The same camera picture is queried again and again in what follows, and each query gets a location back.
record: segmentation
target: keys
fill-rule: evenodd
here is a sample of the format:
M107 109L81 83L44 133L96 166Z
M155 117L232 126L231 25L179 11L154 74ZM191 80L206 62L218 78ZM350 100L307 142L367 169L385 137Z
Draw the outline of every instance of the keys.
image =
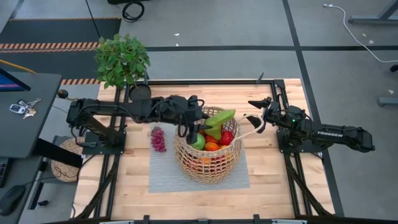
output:
M23 119L28 118L30 116L34 116L36 114L36 110L35 109L30 109L28 112L26 112L25 116Z
M36 100L34 100L32 102L27 103L27 107L29 109L33 108L36 105L36 103L38 103L40 100L42 100L42 99L38 98L38 99L36 99Z

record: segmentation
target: white cable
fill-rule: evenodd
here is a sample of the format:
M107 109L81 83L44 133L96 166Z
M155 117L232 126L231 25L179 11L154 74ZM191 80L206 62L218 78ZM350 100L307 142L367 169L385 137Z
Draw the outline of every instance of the white cable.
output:
M349 28L347 27L347 25L346 25L346 11L344 11L344 9L342 9L342 8L340 8L340 7L338 7L338 6L334 6L334 5L332 5L332 4L326 4L326 3L323 4L323 7L333 7L333 8L340 9L341 11L343 11L343 13L344 13L344 18L343 18L344 27L348 30L349 34L351 34L351 36L353 37L353 39L354 39L357 43L359 43L362 47L364 47L366 50L368 50L368 52L370 52L370 54L372 54L373 57L376 58L379 62L381 62L381 63L398 62L398 60L391 60L391 61L383 61L383 60L380 60L371 50L368 49L367 46L365 46L365 45L362 44L359 40L357 40L357 39L355 38L354 34L350 31L350 29L349 29Z

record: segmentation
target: red grapes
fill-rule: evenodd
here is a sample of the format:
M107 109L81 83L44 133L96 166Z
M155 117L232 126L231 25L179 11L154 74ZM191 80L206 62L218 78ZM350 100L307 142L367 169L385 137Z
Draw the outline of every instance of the red grapes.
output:
M154 127L150 133L151 140L150 143L155 149L155 152L165 152L166 146L164 141L164 131L160 127Z

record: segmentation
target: wooden table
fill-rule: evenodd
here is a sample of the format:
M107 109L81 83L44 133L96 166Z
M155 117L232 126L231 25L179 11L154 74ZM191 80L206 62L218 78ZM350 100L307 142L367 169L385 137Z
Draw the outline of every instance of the wooden table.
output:
M284 81L289 104L308 111L300 79ZM272 97L270 85L156 85L151 88L152 97L181 95L188 98L197 95L205 100L206 106L236 109L236 118L244 113L261 114L262 111L248 104L248 100ZM105 90L102 83L98 99L113 101L114 94L114 88ZM105 126L109 125L109 117L96 118ZM276 127L268 124L262 134L253 134L244 140L250 177L249 189L150 194L149 125L135 124L130 118L127 118L126 124L126 150L119 163L112 220L142 220L144 215L150 215L151 220L252 219L253 214L259 214L261 218L294 217L284 157L278 148ZM242 129L247 132L253 126L245 120ZM307 153L301 153L301 159L308 188L325 209L333 213L321 160ZM103 156L96 156L82 168L75 195L76 214L84 209L97 191L102 163ZM297 186L296 189L300 210L304 213L302 194ZM103 198L102 215L106 208L107 193Z

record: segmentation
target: black desk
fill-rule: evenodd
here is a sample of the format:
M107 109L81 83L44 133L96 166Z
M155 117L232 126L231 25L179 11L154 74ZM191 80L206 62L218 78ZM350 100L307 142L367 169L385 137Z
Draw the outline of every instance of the black desk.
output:
M61 84L61 75L29 74L12 72L16 78L31 87L31 91L0 93L0 157L13 157L6 184L0 189L2 197L12 186L35 180L42 156L51 157L52 154L64 154L65 150L39 139L45 120L50 112L52 103ZM34 108L35 116L22 119L23 115L9 111L9 107L18 100L42 100ZM25 207L29 192L33 186L26 185L26 192L16 210L9 216L0 216L0 223L18 223Z

